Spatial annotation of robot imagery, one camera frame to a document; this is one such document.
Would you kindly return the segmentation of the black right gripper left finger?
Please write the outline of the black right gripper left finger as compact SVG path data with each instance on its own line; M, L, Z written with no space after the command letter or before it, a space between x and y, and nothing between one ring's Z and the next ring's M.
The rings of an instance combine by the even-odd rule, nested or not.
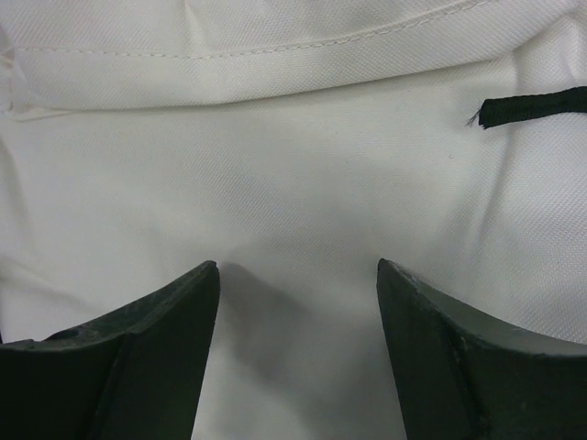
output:
M1 346L4 439L188 439L220 296L207 261L48 338Z

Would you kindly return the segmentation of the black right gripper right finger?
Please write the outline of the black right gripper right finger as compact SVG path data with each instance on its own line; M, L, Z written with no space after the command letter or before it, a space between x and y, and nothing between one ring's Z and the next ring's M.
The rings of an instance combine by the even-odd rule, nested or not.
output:
M509 324L387 259L376 289L407 438L585 438L584 344Z

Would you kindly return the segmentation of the beige canvas backpack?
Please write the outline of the beige canvas backpack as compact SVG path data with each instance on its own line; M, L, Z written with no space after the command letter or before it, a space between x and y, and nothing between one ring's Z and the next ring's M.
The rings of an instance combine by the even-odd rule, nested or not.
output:
M389 259L586 339L583 1L4 1L1 332L42 339L205 260L196 439L401 439Z

